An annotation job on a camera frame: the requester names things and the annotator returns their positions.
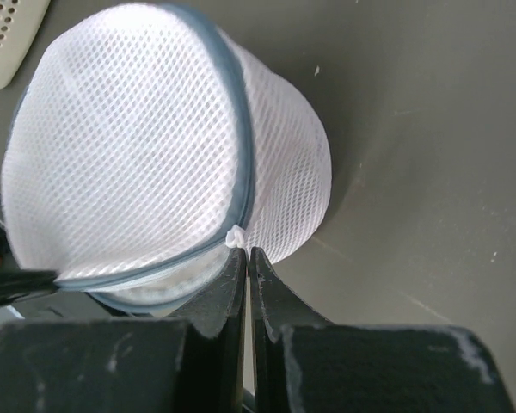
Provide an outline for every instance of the white mesh bag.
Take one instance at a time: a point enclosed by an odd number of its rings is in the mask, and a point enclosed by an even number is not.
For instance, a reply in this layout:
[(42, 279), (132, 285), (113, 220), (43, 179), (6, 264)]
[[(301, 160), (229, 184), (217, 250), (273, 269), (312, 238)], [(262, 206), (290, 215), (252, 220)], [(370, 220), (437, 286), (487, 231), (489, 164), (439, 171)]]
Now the white mesh bag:
[(127, 311), (187, 299), (230, 248), (289, 256), (330, 184), (325, 132), (293, 86), (195, 10), (147, 4), (47, 48), (2, 172), (21, 267)]

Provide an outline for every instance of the laundry basket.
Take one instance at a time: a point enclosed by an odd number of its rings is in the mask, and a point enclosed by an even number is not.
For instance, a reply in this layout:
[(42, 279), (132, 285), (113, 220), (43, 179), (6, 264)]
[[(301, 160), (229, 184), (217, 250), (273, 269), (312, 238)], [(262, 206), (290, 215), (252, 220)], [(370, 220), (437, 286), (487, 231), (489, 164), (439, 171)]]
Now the laundry basket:
[(137, 3), (47, 48), (2, 171), (21, 267), (132, 312), (179, 305), (230, 248), (289, 256), (330, 185), (323, 126), (292, 85), (201, 13)]

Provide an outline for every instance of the black object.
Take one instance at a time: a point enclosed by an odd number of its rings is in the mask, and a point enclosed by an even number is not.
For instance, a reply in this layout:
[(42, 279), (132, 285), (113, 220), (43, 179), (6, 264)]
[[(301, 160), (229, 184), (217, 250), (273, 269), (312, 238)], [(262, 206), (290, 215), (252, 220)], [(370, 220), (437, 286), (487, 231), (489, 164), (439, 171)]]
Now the black object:
[[(242, 389), (247, 273), (256, 410)], [(468, 330), (332, 324), (253, 249), (165, 319), (6, 325), (0, 411), (514, 410)]]

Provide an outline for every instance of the gray floor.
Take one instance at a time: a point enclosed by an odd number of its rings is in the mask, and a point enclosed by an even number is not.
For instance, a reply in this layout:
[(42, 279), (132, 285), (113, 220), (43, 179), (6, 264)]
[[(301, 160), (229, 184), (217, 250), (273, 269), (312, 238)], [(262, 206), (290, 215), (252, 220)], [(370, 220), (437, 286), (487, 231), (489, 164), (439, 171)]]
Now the gray floor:
[[(52, 0), (0, 91), (0, 163), (47, 44), (112, 3)], [(302, 90), (327, 130), (329, 216), (280, 276), (338, 323), (471, 328), (516, 403), (516, 2), (187, 3)]]

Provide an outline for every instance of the mesh basket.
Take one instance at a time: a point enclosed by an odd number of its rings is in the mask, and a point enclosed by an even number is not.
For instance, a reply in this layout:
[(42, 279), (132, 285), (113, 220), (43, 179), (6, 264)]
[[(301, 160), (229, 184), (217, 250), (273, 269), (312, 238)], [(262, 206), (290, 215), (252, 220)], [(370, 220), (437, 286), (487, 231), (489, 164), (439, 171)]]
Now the mesh basket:
[(127, 4), (47, 48), (12, 125), (3, 210), (23, 268), (148, 311), (213, 279), (232, 247), (289, 256), (330, 181), (294, 87), (192, 9)]

